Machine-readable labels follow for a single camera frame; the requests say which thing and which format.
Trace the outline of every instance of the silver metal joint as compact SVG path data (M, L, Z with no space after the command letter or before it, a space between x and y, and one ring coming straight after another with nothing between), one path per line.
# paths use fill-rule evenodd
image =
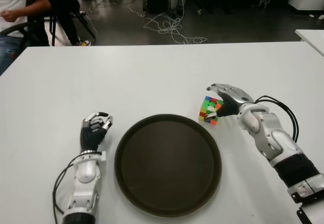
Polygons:
M289 195L297 193L301 198L306 198L324 190L324 174L320 173L301 181L288 189Z

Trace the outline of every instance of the black cable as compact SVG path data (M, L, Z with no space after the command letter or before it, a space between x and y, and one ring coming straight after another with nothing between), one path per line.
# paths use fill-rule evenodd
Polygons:
M278 105L279 107L281 107L287 114L288 116L290 117L291 121L292 121L292 124L293 124L293 140L294 142L297 143L297 140L298 140L298 137L299 137L299 124L298 124L298 121L296 119L296 116L295 114L293 113L293 111L287 106L285 105L283 102L271 97L271 96L267 96L267 95L264 95L264 96L261 96L259 97L255 103L259 103L259 102L271 102L271 103L274 103L276 105Z
M87 155L87 154L98 154L98 155L101 155L101 152L82 153L82 154L74 157L69 162L69 164L67 165L67 167L64 168L62 170L62 172L60 173L60 175L56 178L56 181L55 181L55 184L54 184L54 187L53 187L53 192L52 192L53 214L54 214L55 224L57 224L57 216L56 216L55 209L57 209L61 214L64 214L64 212L62 211L62 209L56 203L56 191L57 191L58 187L60 186L60 183L62 182L62 180L63 180L63 178L64 178L67 170L74 165L72 162L75 161L78 157L83 156L83 155Z

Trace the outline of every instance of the jeans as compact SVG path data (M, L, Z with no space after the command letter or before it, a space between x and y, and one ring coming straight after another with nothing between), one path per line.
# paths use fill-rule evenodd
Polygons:
M22 52L23 38L0 34L0 76Z

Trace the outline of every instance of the white tabletop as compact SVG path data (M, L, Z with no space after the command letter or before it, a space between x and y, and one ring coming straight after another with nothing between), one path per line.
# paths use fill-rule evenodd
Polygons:
M296 30L295 33L324 56L324 30Z
M218 82L289 105L300 124L298 144L323 172L323 71L323 58L304 42L28 48L0 77L0 223L54 223L54 181L79 153L81 120L98 110L112 114L114 125L103 146L108 161L97 223L300 223L298 205L235 117L207 127L221 152L222 178L213 199L187 217L158 218L133 207L115 182L114 153L146 116L197 121L204 97L216 97L206 87ZM289 118L270 107L291 133ZM62 208L72 175L58 192Z

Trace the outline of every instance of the person's hand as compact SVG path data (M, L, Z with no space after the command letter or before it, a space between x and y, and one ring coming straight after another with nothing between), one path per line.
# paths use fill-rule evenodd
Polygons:
M0 16L7 22L15 22L19 18L19 15L14 10L3 10L0 12Z

